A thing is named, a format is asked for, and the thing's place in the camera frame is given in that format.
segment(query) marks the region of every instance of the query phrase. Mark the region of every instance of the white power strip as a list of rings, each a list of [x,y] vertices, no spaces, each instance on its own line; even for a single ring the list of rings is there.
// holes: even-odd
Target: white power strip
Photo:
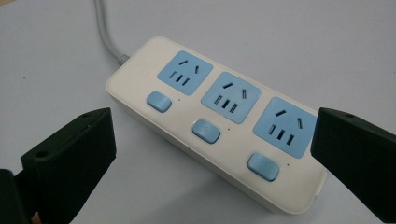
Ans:
[[[316,112],[166,38],[107,82],[143,121],[268,209],[306,211],[326,178],[309,148]]]

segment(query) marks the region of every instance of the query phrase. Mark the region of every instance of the switch button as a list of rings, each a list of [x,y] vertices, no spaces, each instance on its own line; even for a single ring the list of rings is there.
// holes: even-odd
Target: switch button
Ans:
[[[148,96],[147,103],[161,113],[166,112],[172,105],[172,101],[158,91],[154,91]]]
[[[251,155],[247,167],[268,181],[274,181],[279,174],[279,166],[258,152]]]
[[[220,137],[220,130],[204,119],[198,119],[193,124],[192,132],[209,144],[214,144]]]

